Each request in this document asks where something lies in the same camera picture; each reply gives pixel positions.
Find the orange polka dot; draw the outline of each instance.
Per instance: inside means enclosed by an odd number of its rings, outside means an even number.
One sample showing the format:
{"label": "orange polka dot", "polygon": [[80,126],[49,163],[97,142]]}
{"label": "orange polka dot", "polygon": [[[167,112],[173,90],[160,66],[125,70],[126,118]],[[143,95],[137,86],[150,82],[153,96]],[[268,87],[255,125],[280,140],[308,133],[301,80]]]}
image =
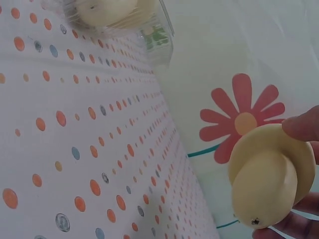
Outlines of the orange polka dot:
{"label": "orange polka dot", "polygon": [[42,76],[46,81],[50,81],[50,75],[47,71],[43,71]]}
{"label": "orange polka dot", "polygon": [[67,49],[67,50],[66,50],[66,54],[68,54],[68,57],[69,57],[71,60],[74,59],[73,52],[72,52],[70,49]]}
{"label": "orange polka dot", "polygon": [[51,25],[49,19],[46,18],[46,19],[44,20],[44,26],[45,26],[45,28],[46,28],[47,30],[51,30],[52,25]]}
{"label": "orange polka dot", "polygon": [[36,187],[42,186],[42,179],[38,174],[33,174],[32,176],[32,182]]}
{"label": "orange polka dot", "polygon": [[55,166],[55,169],[56,169],[57,171],[59,171],[59,172],[62,171],[62,164],[61,164],[59,161],[56,161],[55,164],[54,164],[54,166]]}
{"label": "orange polka dot", "polygon": [[130,144],[128,144],[128,152],[129,152],[130,156],[134,157],[134,150]]}
{"label": "orange polka dot", "polygon": [[100,39],[98,39],[98,43],[99,43],[99,45],[100,45],[101,48],[104,48],[104,45],[103,45],[103,43],[101,42]]}
{"label": "orange polka dot", "polygon": [[101,145],[101,146],[104,146],[104,140],[103,140],[102,137],[99,137],[99,142],[100,142],[100,145]]}
{"label": "orange polka dot", "polygon": [[30,13],[30,20],[34,24],[38,22],[38,19],[37,19],[36,15],[33,12]]}
{"label": "orange polka dot", "polygon": [[147,204],[147,205],[149,204],[149,197],[146,194],[143,195],[143,200],[144,200],[145,204]]}
{"label": "orange polka dot", "polygon": [[41,118],[37,118],[35,121],[36,126],[39,130],[44,131],[45,130],[45,123],[44,120]]}
{"label": "orange polka dot", "polygon": [[92,193],[95,195],[95,196],[100,196],[101,195],[101,189],[100,189],[100,186],[99,184],[95,181],[95,180],[91,180],[90,181],[90,188],[92,190]]}
{"label": "orange polka dot", "polygon": [[76,206],[76,208],[80,211],[80,212],[84,212],[85,211],[85,202],[83,200],[83,198],[81,197],[76,197],[74,199],[74,204]]}
{"label": "orange polka dot", "polygon": [[118,101],[116,101],[116,106],[118,107],[119,110],[122,109],[122,106],[121,106],[120,102],[118,102]]}
{"label": "orange polka dot", "polygon": [[118,203],[119,208],[125,211],[126,205],[125,205],[124,199],[120,195],[116,196],[116,202]]}
{"label": "orange polka dot", "polygon": [[73,80],[76,84],[79,83],[79,78],[76,75],[73,75]]}
{"label": "orange polka dot", "polygon": [[17,48],[18,51],[23,51],[24,50],[24,41],[22,40],[21,37],[15,37],[14,38],[14,45]]}
{"label": "orange polka dot", "polygon": [[90,114],[90,117],[92,119],[94,119],[94,120],[96,119],[95,112],[94,112],[94,110],[91,107],[89,107],[89,114]]}
{"label": "orange polka dot", "polygon": [[118,166],[120,167],[120,168],[122,168],[123,166],[122,166],[122,163],[118,160]]}
{"label": "orange polka dot", "polygon": [[3,73],[0,73],[0,84],[4,84],[5,83],[5,76]]}
{"label": "orange polka dot", "polygon": [[167,188],[169,188],[169,182],[165,179],[165,184],[167,186]]}
{"label": "orange polka dot", "polygon": [[108,219],[110,220],[110,222],[112,222],[112,223],[116,222],[116,217],[115,217],[115,214],[114,214],[112,209],[107,210],[107,215],[108,215]]}
{"label": "orange polka dot", "polygon": [[154,186],[156,186],[156,180],[155,180],[155,178],[152,176],[151,177],[151,181],[152,181],[152,184],[154,185]]}
{"label": "orange polka dot", "polygon": [[112,60],[111,62],[112,62],[112,65],[116,68],[117,66],[116,66],[115,60]]}
{"label": "orange polka dot", "polygon": [[98,76],[95,77],[95,80],[98,84],[100,83],[100,78]]}
{"label": "orange polka dot", "polygon": [[138,225],[136,225],[136,223],[132,223],[132,229],[136,232],[138,232],[139,228]]}
{"label": "orange polka dot", "polygon": [[92,156],[97,158],[98,157],[98,150],[93,145],[90,146],[90,150],[91,150]]}
{"label": "orange polka dot", "polygon": [[19,19],[20,18],[20,11],[16,7],[14,7],[11,9],[11,15],[13,16],[13,18]]}
{"label": "orange polka dot", "polygon": [[29,76],[28,76],[26,73],[23,74],[23,80],[24,80],[25,82],[28,82],[28,81],[29,81]]}
{"label": "orange polka dot", "polygon": [[58,123],[64,127],[66,125],[66,118],[64,113],[61,111],[57,111],[55,116],[56,116],[56,119],[58,120]]}
{"label": "orange polka dot", "polygon": [[4,203],[11,209],[16,209],[18,206],[18,197],[14,190],[5,188],[2,192]]}
{"label": "orange polka dot", "polygon": [[158,215],[155,215],[155,221],[157,224],[160,224],[160,218],[158,217]]}
{"label": "orange polka dot", "polygon": [[73,35],[74,35],[75,38],[79,38],[78,33],[77,33],[74,29],[72,30],[72,33],[73,33]]}
{"label": "orange polka dot", "polygon": [[89,56],[90,56],[90,60],[91,60],[91,62],[94,64],[94,63],[95,63],[94,56],[93,56],[92,54],[90,54]]}
{"label": "orange polka dot", "polygon": [[18,136],[18,137],[20,137],[20,135],[21,135],[20,130],[17,129],[17,128],[15,129],[14,133],[15,133],[15,135]]}

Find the flower petal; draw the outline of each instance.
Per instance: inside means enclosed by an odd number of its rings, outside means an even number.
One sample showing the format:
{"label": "flower petal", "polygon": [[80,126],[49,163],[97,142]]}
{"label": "flower petal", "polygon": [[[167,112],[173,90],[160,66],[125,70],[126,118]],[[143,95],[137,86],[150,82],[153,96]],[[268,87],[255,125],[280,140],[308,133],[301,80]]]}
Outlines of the flower petal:
{"label": "flower petal", "polygon": [[279,116],[285,112],[285,105],[283,103],[275,103],[269,106],[265,110],[255,113],[257,120],[266,120],[271,117]]}
{"label": "flower petal", "polygon": [[252,87],[248,75],[240,73],[233,77],[233,91],[239,112],[248,112],[251,109]]}
{"label": "flower petal", "polygon": [[222,136],[231,134],[233,130],[234,129],[231,127],[231,124],[229,123],[207,126],[199,131],[199,137],[201,140],[209,142],[218,139]]}
{"label": "flower petal", "polygon": [[263,108],[270,105],[275,99],[278,97],[278,89],[274,85],[267,86],[259,98],[257,99],[253,111],[254,112],[260,112]]}
{"label": "flower petal", "polygon": [[222,88],[217,88],[211,92],[211,97],[214,102],[223,110],[226,114],[228,114],[231,118],[236,117],[238,112],[231,102],[230,98],[226,94],[226,92]]}
{"label": "flower petal", "polygon": [[217,163],[227,163],[230,158],[231,151],[235,143],[240,139],[240,135],[233,134],[229,136],[220,146],[216,149],[214,158]]}
{"label": "flower petal", "polygon": [[265,124],[270,124],[270,123],[281,123],[282,121],[284,121],[285,119],[271,119],[271,120],[264,120],[262,121],[258,126],[262,126]]}
{"label": "flower petal", "polygon": [[230,120],[230,118],[227,118],[226,116],[223,116],[222,114],[212,111],[209,109],[203,109],[200,111],[200,118],[208,123],[223,123],[225,120]]}

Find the green object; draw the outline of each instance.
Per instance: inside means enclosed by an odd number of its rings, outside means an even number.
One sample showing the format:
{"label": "green object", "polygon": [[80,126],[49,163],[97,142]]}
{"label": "green object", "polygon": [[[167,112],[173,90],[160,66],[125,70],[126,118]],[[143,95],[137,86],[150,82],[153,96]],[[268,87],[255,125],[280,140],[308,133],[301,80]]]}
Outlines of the green object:
{"label": "green object", "polygon": [[146,35],[145,31],[141,30],[141,34],[146,43],[147,51],[152,51],[155,46],[162,46],[169,43],[168,34],[160,24],[153,26],[152,29],[153,32],[149,35]]}

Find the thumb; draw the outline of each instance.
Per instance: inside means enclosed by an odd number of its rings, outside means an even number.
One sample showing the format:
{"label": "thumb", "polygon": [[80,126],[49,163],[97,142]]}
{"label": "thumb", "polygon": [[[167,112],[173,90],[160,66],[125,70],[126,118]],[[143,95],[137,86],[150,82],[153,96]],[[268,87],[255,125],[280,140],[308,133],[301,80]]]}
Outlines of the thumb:
{"label": "thumb", "polygon": [[300,141],[319,141],[319,106],[300,116],[284,120],[282,129],[287,135]]}

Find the blue polka dot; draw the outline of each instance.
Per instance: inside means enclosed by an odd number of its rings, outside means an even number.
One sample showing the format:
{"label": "blue polka dot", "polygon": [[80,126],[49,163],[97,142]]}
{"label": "blue polka dot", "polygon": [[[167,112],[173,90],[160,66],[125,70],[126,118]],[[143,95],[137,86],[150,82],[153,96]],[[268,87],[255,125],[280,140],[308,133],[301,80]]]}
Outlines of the blue polka dot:
{"label": "blue polka dot", "polygon": [[36,49],[37,52],[42,52],[42,45],[39,41],[34,42],[34,48]]}
{"label": "blue polka dot", "polygon": [[50,45],[49,48],[50,48],[50,51],[51,51],[52,56],[58,57],[58,51],[57,51],[57,49],[55,48],[55,46]]}
{"label": "blue polka dot", "polygon": [[80,159],[80,152],[78,151],[76,147],[72,147],[72,154],[76,160]]}
{"label": "blue polka dot", "polygon": [[60,25],[60,30],[62,31],[63,34],[66,34],[66,28],[62,24]]}
{"label": "blue polka dot", "polygon": [[79,55],[80,55],[81,60],[82,60],[83,62],[85,62],[85,56],[83,55],[83,53],[82,53],[82,52],[79,52]]}
{"label": "blue polka dot", "polygon": [[100,110],[101,110],[102,115],[106,116],[106,110],[105,110],[103,105],[100,105]]}
{"label": "blue polka dot", "polygon": [[155,237],[156,236],[155,228],[152,228],[152,233],[153,233],[153,236]]}
{"label": "blue polka dot", "polygon": [[131,188],[129,186],[126,186],[126,191],[128,191],[129,194],[131,194]]}
{"label": "blue polka dot", "polygon": [[104,239],[105,238],[104,232],[100,228],[95,229],[95,235],[96,235],[97,239]]}
{"label": "blue polka dot", "polygon": [[56,226],[63,232],[67,233],[70,231],[70,222],[66,215],[58,213],[55,216]]}
{"label": "blue polka dot", "polygon": [[144,217],[144,211],[140,206],[138,206],[138,212],[141,215],[141,217]]}

